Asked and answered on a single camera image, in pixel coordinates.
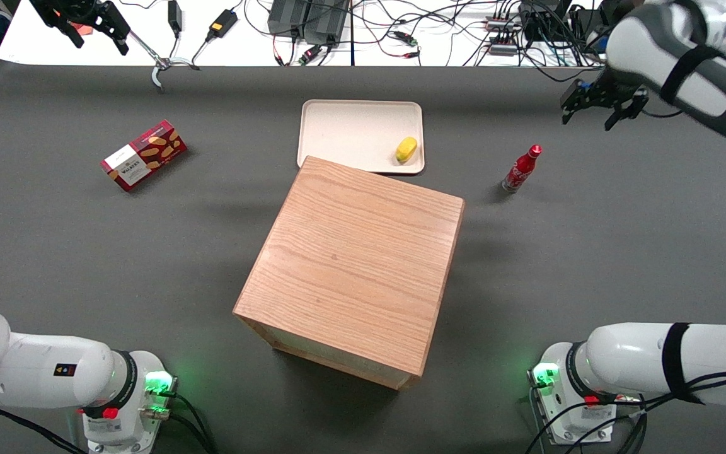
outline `wooden cube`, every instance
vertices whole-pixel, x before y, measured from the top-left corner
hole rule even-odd
[[[234,315],[274,348],[402,390],[424,371],[463,210],[308,158]]]

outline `white table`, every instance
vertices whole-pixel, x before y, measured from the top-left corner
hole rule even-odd
[[[167,24],[167,5],[165,0],[156,1],[156,4],[149,9],[139,6],[124,5],[119,0],[114,0],[119,11],[122,12],[125,20],[130,24],[133,31],[148,43],[158,54],[166,57],[173,46],[173,32]],[[124,0],[125,2],[137,2],[145,6],[153,3],[153,0]],[[183,11],[183,28],[181,44],[176,55],[178,57],[191,58],[198,47],[204,42],[208,26],[224,9],[231,9],[239,0],[179,0],[178,3]],[[246,0],[236,8],[239,22],[233,26],[224,38],[211,42],[200,55],[196,63],[199,66],[276,66],[273,55],[274,39],[270,35],[263,35],[254,30],[256,28],[263,32],[268,31],[268,11],[265,6],[270,6],[271,0]],[[434,11],[438,8],[449,8],[440,11],[441,14],[450,16],[453,13],[454,2],[451,0],[415,0],[417,5],[423,9]],[[423,66],[446,66],[449,59],[449,66],[461,66],[473,54],[483,37],[487,33],[484,24],[476,23],[485,17],[492,16],[495,8],[499,8],[502,2],[472,4],[462,9],[456,22],[461,26],[471,24],[468,31],[460,32],[458,26],[450,26],[445,23],[436,23],[431,18],[426,18],[418,24],[414,37],[418,40],[422,49],[421,63]],[[574,4],[581,4],[591,9],[597,7],[599,2],[593,0],[575,0]],[[395,0],[383,0],[383,5],[392,16],[408,12],[418,12],[414,6]],[[362,15],[367,20],[376,23],[391,23],[391,20],[383,11],[383,7],[376,0],[366,0],[363,4],[354,9],[357,15]],[[410,33],[415,23],[407,23],[395,26],[392,30]],[[372,31],[366,28],[364,21],[360,18],[354,20],[355,42],[365,43],[374,41],[372,33],[379,38],[385,33],[385,26],[370,25]],[[351,39],[349,18],[346,20],[343,41]],[[9,27],[8,34],[0,48],[0,58],[7,61],[14,61],[23,64],[89,64],[89,66],[152,66],[153,60],[146,54],[138,44],[129,40],[130,52],[124,57],[119,54],[112,41],[99,32],[84,37],[86,43],[82,49],[76,49],[67,37],[61,35],[58,29],[48,28],[40,20],[37,13],[28,2],[23,2],[18,8],[13,22]],[[411,48],[386,38],[381,42],[383,49],[391,54],[406,54],[412,52]],[[538,51],[529,54],[536,58],[539,63],[547,62],[548,66],[557,66],[557,57],[545,44],[535,43],[533,47]],[[282,58],[287,60],[291,54],[291,41],[289,37],[277,38],[277,48]],[[310,48],[310,45],[303,40],[297,44],[295,58]],[[350,66],[350,44],[341,44],[334,49],[325,61],[325,66]],[[564,57],[568,66],[575,66],[572,54],[568,52]],[[488,55],[482,60],[481,66],[517,66],[518,57],[493,57]],[[420,61],[416,58],[403,59],[389,57],[383,54],[377,44],[356,44],[355,64],[357,66],[418,66]],[[470,60],[468,66],[475,63],[475,58]],[[532,61],[525,58],[522,66],[532,66]]]

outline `red light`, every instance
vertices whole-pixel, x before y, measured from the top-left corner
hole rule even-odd
[[[119,410],[116,408],[106,408],[103,410],[103,417],[105,419],[115,419],[118,413]]]

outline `gray box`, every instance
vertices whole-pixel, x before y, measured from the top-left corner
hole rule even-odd
[[[268,15],[268,32],[285,35],[295,30],[300,34],[309,6],[309,0],[274,0]]]
[[[331,44],[340,41],[349,0],[312,0],[302,36],[309,44]]]

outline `yellow object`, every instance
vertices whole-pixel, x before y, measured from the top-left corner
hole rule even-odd
[[[416,151],[417,146],[418,142],[415,138],[404,138],[403,141],[400,142],[400,146],[397,147],[397,161],[399,161],[400,164],[406,163],[407,160],[411,159],[411,157],[413,156],[413,153]]]

